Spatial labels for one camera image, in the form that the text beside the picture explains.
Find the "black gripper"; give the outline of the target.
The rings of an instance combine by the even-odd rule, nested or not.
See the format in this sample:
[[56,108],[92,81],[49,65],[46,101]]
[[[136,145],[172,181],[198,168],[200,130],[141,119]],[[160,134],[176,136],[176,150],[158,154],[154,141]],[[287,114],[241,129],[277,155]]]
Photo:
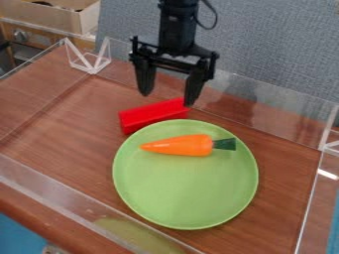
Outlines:
[[[189,73],[185,80],[184,105],[192,106],[200,96],[205,81],[214,77],[218,53],[196,44],[192,44],[182,52],[177,49],[165,49],[150,37],[133,36],[129,41],[128,58],[134,66],[137,89],[141,95],[146,96],[153,89],[157,68]],[[205,68],[194,68],[200,62],[206,65]]]

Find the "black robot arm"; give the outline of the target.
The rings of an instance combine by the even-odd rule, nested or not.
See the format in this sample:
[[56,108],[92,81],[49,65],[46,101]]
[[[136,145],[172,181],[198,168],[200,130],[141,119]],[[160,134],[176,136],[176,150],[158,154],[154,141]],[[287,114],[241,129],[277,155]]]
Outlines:
[[[214,14],[214,22],[206,27],[198,21],[198,2]],[[156,40],[130,38],[128,58],[134,67],[138,92],[146,96],[153,89],[156,69],[160,67],[188,75],[184,89],[184,105],[192,106],[200,96],[204,83],[214,77],[218,53],[194,43],[196,26],[212,30],[218,15],[208,0],[158,0],[160,26]]]

